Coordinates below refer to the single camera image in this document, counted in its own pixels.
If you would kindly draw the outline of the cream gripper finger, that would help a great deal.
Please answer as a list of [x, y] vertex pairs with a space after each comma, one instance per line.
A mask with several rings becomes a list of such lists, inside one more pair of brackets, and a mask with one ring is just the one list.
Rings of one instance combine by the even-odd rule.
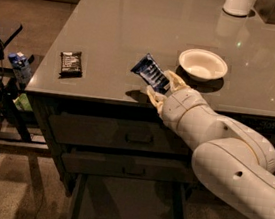
[[164, 71], [164, 76], [169, 80], [171, 92], [179, 91], [184, 88], [189, 88], [189, 86], [184, 82], [184, 80], [171, 70]]
[[163, 111], [163, 104], [167, 97], [160, 92], [155, 92], [152, 86], [146, 87], [146, 93], [153, 107], [157, 109], [157, 113], [161, 115]]

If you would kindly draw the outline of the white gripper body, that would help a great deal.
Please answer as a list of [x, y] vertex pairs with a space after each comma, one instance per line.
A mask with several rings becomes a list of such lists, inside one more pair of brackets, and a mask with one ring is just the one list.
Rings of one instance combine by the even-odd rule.
[[159, 115], [165, 126], [175, 131], [184, 114], [198, 105], [207, 105], [207, 102], [198, 91], [184, 88], [173, 92], [164, 100]]

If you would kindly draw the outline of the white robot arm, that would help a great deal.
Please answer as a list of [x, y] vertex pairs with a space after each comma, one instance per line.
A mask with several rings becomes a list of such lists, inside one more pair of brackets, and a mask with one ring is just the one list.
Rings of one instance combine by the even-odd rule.
[[177, 74], [170, 94], [147, 87], [162, 122], [192, 150], [196, 178], [248, 219], [275, 219], [275, 148], [257, 131], [214, 112]]

